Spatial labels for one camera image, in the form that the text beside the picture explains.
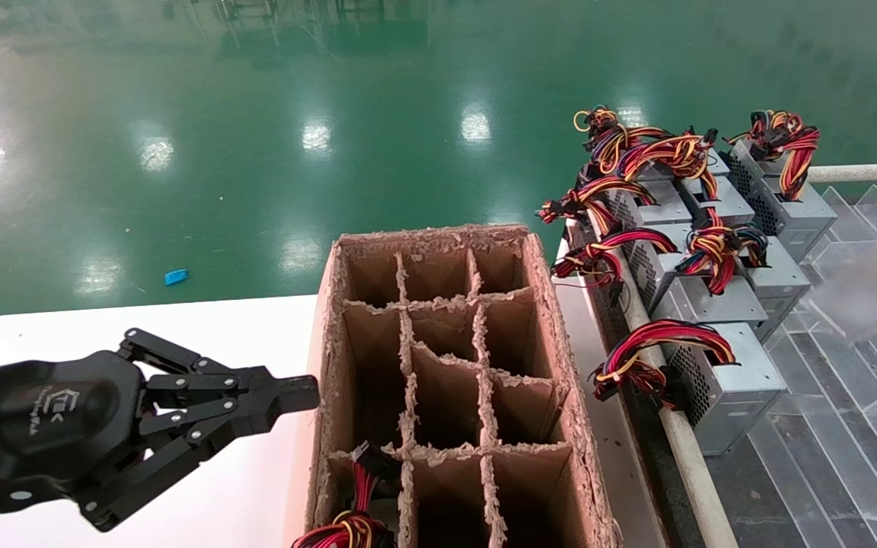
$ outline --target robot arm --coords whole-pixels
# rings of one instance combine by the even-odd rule
[[[166,374],[145,381],[135,362]],[[314,409],[316,378],[227,368],[143,330],[117,352],[0,367],[0,513],[71,499],[108,531],[236,438]]]

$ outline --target wire bundle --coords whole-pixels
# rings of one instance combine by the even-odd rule
[[[682,320],[655,320],[627,334],[608,354],[607,361],[592,372],[595,398],[607,399],[620,383],[629,381],[645,394],[656,396],[669,409],[675,409],[671,395],[665,394],[668,382],[664,372],[641,361],[641,351],[661,343],[695,346],[710,352],[716,363],[733,364],[735,356],[730,344],[712,327]]]
[[[587,246],[571,250],[565,256],[560,257],[557,263],[554,263],[553,267],[551,267],[551,273],[557,278],[567,278],[574,272],[599,274],[602,278],[598,280],[598,285],[619,282],[622,280],[622,276],[620,276],[622,273],[620,263],[609,252],[626,242],[634,241],[652,242],[656,253],[678,252],[675,244],[665,234],[651,228],[634,228],[612,234],[603,238],[598,243],[588,244]],[[598,261],[604,261],[607,267],[606,271],[598,271]]]
[[[578,117],[587,127],[578,125]],[[574,127],[587,132],[584,149],[591,153],[591,161],[598,165],[602,174],[612,174],[618,167],[620,156],[629,148],[643,144],[644,138],[665,139],[672,136],[662,128],[651,126],[627,128],[618,121],[618,115],[603,104],[574,114]]]
[[[611,233],[618,225],[618,219],[612,214],[611,209],[607,208],[601,197],[606,190],[624,190],[627,193],[637,196],[638,200],[645,206],[655,205],[655,198],[645,188],[637,183],[628,183],[619,177],[600,177],[596,180],[589,181],[580,188],[571,188],[560,200],[547,200],[542,205],[537,215],[546,225],[563,216],[564,218],[574,218],[582,221],[583,212],[592,212],[595,220],[598,222],[598,228],[603,234]]]
[[[686,242],[689,256],[675,270],[688,275],[709,272],[710,294],[723,295],[726,285],[733,279],[741,241],[735,229],[723,224],[716,208],[706,208],[706,213],[710,217],[710,226],[689,233]]]
[[[620,159],[617,173],[624,180],[634,180],[649,162],[658,161],[671,167],[676,177],[697,178],[706,200],[716,200],[716,177],[710,173],[709,150],[716,143],[716,129],[696,135],[692,128],[683,135],[655,140],[627,150]]]
[[[378,479],[354,463],[354,509],[345,510],[328,526],[318,527],[297,538],[292,548],[372,548],[387,528],[368,516],[368,506]]]
[[[604,263],[605,270],[600,270],[601,263]],[[557,278],[570,277],[574,272],[578,272],[581,275],[595,274],[600,276],[598,281],[592,284],[592,287],[620,281],[620,275],[622,275],[620,263],[615,259],[615,256],[606,250],[600,249],[600,247],[596,247],[596,244],[588,244],[587,246],[570,250],[550,267],[550,274]]]
[[[761,149],[762,157],[770,162],[786,152],[786,163],[780,171],[780,197],[791,202],[798,200],[804,190],[811,158],[818,149],[821,130],[805,126],[800,116],[786,110],[756,110],[751,112],[749,120],[749,131],[726,139],[727,142],[734,145],[739,139],[753,139]]]
[[[767,266],[767,246],[770,243],[767,235],[753,225],[739,225],[733,230],[740,239],[741,249],[748,251],[749,265],[754,268]]]

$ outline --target green epoxy floor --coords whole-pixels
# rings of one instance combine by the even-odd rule
[[[816,164],[877,162],[877,4],[342,1],[0,1],[0,314],[314,292],[342,232],[553,249],[533,211],[597,103],[723,135],[786,108]]]

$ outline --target blue object on floor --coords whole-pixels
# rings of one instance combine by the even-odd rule
[[[168,274],[164,274],[164,284],[165,285],[174,285],[180,284],[188,279],[188,269],[180,268],[178,270],[171,270]]]

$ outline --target power supply unit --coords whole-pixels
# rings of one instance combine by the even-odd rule
[[[753,219],[753,209],[724,176],[716,176],[716,200],[706,200],[703,185],[695,178],[683,178],[676,185],[682,202],[685,202],[695,219],[696,226],[706,222],[706,208],[716,208],[716,214],[727,226],[744,225]]]
[[[685,259],[686,236],[692,232],[688,223],[677,225],[657,225],[651,229],[662,232],[679,249],[679,253],[656,253],[651,242],[629,242],[622,246],[627,267],[638,285],[638,295],[645,305],[648,315],[655,311],[655,306],[668,291],[668,286],[675,278],[675,267]]]
[[[777,330],[783,319],[797,305],[797,301],[811,287],[804,271],[797,266],[790,253],[783,249],[780,240],[776,236],[768,236],[767,240],[767,266],[752,268],[745,261],[741,262],[742,274],[767,313],[766,320],[753,326],[753,333],[756,333],[760,343],[765,343],[770,334]],[[741,257],[746,257],[748,252],[743,250],[740,254]]]
[[[650,180],[638,183],[655,198],[655,205],[640,205],[633,194],[623,190],[609,190],[607,202],[618,221],[626,229],[654,228],[662,225],[685,223],[692,225],[692,214],[671,180]]]
[[[689,396],[686,414],[707,457],[727,452],[787,392],[767,351],[747,323],[712,325],[730,343],[737,364],[716,364],[692,346],[662,346]]]
[[[780,171],[786,156],[776,162],[757,162],[748,140],[737,142],[731,152],[730,177],[756,212],[755,221],[768,236],[777,236],[784,249],[800,263],[837,218],[814,187],[804,183],[796,202],[780,196]]]
[[[649,242],[636,242],[624,253],[638,285],[638,295],[653,320],[675,318],[697,323],[751,322],[756,325],[767,319],[763,305],[741,276],[734,276],[723,295],[711,295],[702,277],[680,275],[675,271],[676,265],[685,258],[686,236],[692,228],[658,225],[653,229],[668,236],[680,253],[655,253]]]

